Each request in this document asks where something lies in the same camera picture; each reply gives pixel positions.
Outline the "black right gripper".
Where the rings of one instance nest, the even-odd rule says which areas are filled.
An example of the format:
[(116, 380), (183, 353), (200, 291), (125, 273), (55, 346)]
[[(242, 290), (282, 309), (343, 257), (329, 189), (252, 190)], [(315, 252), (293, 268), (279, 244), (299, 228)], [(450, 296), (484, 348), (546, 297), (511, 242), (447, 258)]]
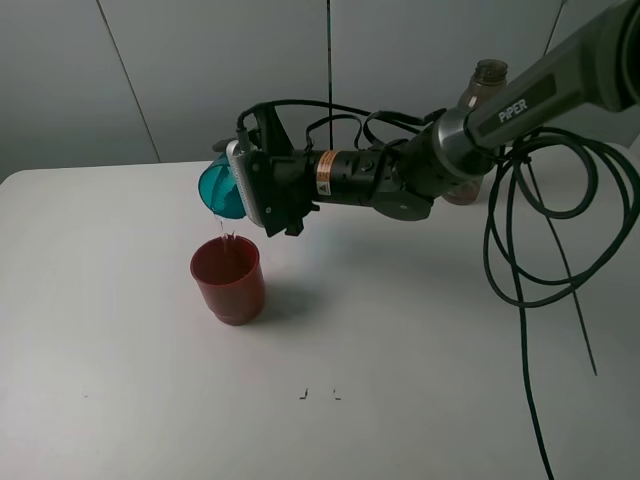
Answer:
[(263, 229), (268, 237), (279, 233), (299, 236), (304, 218), (318, 211), (314, 204), (312, 165), (305, 155), (290, 156), (293, 145), (273, 106), (260, 107), (254, 117), (260, 149), (249, 156), (249, 182), (253, 189)]

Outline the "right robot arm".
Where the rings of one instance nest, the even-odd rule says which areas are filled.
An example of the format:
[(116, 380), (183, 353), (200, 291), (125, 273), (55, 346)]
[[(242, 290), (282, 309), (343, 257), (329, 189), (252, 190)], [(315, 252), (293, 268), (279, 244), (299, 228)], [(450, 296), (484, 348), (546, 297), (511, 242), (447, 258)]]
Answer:
[(411, 138), (368, 149), (297, 150), (275, 102), (253, 106), (257, 126), (226, 148), (247, 217), (269, 235), (300, 234), (323, 203), (369, 207), (402, 221), (427, 218), (434, 201), (487, 174), (501, 147), (584, 104), (622, 112), (639, 101), (639, 5), (611, 6), (484, 104), (422, 119), (381, 112)]

